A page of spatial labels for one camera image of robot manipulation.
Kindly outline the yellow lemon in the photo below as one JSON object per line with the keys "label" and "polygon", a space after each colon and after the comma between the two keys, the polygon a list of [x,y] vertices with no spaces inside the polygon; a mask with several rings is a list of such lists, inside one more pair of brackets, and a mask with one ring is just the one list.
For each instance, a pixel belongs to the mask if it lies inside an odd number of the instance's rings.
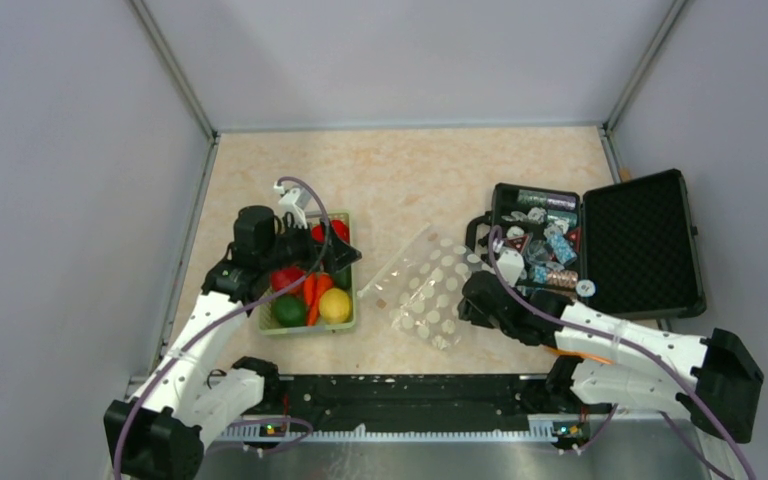
{"label": "yellow lemon", "polygon": [[352,315],[350,295],[339,288],[327,291],[320,301],[320,317],[329,325],[343,324]]}

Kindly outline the green perforated plastic basket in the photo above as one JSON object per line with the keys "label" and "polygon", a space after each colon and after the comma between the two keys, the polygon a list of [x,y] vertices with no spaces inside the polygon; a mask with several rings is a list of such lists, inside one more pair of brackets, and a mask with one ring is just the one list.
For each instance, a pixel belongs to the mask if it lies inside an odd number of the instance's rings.
{"label": "green perforated plastic basket", "polygon": [[[321,301],[315,310],[318,314],[315,324],[303,324],[307,321],[308,311],[305,311],[304,316],[300,315],[303,302],[303,288],[300,288],[296,295],[298,300],[284,301],[284,298],[288,298],[286,294],[257,308],[259,331],[263,335],[302,335],[352,329],[357,317],[354,306],[357,300],[357,289],[353,285],[354,268],[355,265],[352,264],[336,274],[333,290],[341,290],[344,295],[327,295],[325,302]],[[343,306],[348,308],[348,315],[344,320],[332,320],[320,314],[320,308],[325,308],[328,312],[336,312],[338,307]]]}

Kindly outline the clear polka dot zip bag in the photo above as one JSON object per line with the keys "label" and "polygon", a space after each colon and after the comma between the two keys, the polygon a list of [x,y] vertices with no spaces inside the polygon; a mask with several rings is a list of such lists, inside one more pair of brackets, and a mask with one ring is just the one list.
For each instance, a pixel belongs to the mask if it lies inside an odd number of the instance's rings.
{"label": "clear polka dot zip bag", "polygon": [[390,257],[358,293],[390,327],[447,351],[465,336],[462,289],[489,266],[463,242],[427,224]]}

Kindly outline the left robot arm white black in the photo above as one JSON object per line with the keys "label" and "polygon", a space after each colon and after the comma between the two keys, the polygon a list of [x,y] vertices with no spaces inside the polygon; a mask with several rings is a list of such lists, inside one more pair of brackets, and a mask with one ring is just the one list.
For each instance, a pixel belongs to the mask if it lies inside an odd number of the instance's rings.
{"label": "left robot arm white black", "polygon": [[280,386],[239,368],[208,386],[210,372],[251,312],[301,286],[315,273],[343,271],[362,254],[340,237],[326,214],[316,241],[300,216],[267,206],[242,208],[233,239],[208,271],[184,329],[156,369],[127,400],[103,417],[117,479],[192,479],[210,445],[243,412],[268,413]]}

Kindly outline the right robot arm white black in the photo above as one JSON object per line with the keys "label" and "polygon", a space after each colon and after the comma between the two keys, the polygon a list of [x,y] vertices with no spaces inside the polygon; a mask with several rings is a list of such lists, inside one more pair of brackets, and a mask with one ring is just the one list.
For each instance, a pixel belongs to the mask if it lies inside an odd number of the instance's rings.
{"label": "right robot arm white black", "polygon": [[720,439],[751,441],[764,375],[737,334],[664,332],[549,290],[524,297],[489,271],[473,274],[462,295],[464,321],[527,346],[583,355],[553,369],[558,377],[546,385],[546,397],[554,409],[610,403],[676,413]]}

